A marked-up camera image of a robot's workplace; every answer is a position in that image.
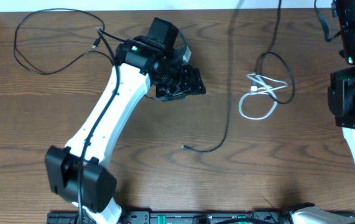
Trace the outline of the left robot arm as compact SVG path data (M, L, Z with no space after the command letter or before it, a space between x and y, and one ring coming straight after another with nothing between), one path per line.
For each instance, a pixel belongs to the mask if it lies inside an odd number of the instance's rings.
M171 22L155 18L146 35L123 40L110 52L111 76L87 120L64 147L48 149L50 189L78 208L74 223L119 221L117 181L108 167L120 133L151 87L160 101L205 94L200 71L189 64L190 49L175 47L180 35Z

